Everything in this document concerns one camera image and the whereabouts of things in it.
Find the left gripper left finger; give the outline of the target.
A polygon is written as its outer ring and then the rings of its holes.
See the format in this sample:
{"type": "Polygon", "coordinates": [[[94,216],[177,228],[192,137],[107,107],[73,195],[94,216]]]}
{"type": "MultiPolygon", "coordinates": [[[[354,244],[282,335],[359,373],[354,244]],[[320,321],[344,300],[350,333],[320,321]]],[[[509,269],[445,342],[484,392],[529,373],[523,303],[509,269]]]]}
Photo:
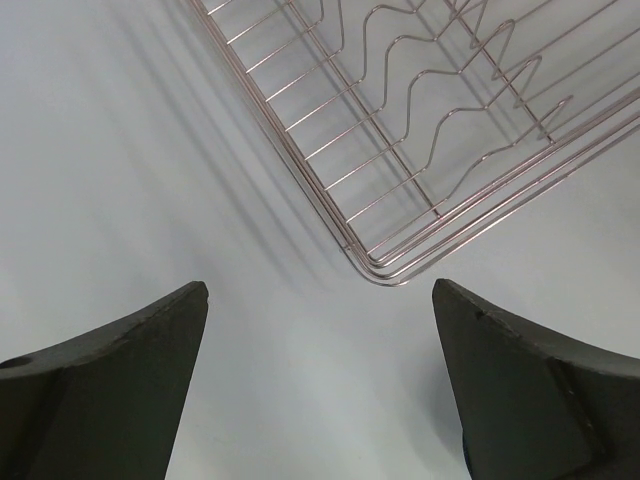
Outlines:
{"type": "Polygon", "coordinates": [[[4,479],[163,479],[208,314],[192,281],[1,364],[4,479]]]}

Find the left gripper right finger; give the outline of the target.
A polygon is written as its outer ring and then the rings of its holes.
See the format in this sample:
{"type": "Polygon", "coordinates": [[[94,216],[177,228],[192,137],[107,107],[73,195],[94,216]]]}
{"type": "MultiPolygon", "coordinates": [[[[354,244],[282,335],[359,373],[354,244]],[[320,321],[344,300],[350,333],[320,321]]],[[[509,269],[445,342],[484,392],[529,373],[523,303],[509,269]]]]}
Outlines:
{"type": "Polygon", "coordinates": [[[638,359],[449,279],[435,282],[432,301],[472,478],[638,478],[638,359]]]}

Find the wire dish rack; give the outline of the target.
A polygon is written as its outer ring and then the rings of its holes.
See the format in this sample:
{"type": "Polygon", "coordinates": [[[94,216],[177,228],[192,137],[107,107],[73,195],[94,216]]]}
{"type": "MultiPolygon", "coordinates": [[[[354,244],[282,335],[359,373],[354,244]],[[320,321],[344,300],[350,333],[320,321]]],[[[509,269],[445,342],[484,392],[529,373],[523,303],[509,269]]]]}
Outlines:
{"type": "Polygon", "coordinates": [[[400,286],[639,132],[635,1],[194,1],[370,282],[400,286]]]}

